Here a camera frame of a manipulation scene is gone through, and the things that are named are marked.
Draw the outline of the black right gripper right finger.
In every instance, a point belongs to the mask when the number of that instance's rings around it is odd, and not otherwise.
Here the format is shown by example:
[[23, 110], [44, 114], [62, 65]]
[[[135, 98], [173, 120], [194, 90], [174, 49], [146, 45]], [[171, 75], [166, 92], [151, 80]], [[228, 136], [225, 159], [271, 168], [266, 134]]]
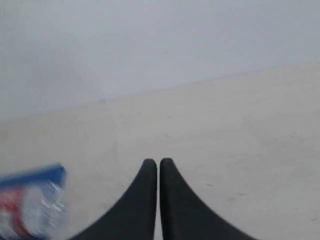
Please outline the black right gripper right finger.
[[159, 206], [164, 240], [253, 240], [211, 210], [190, 188], [174, 161], [159, 165]]

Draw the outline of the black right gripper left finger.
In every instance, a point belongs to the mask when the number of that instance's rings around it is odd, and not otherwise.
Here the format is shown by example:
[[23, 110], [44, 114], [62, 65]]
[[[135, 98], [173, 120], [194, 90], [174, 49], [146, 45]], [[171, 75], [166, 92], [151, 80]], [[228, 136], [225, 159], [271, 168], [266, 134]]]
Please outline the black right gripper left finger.
[[157, 208], [157, 164], [145, 159], [131, 185], [100, 219], [73, 240], [152, 240]]

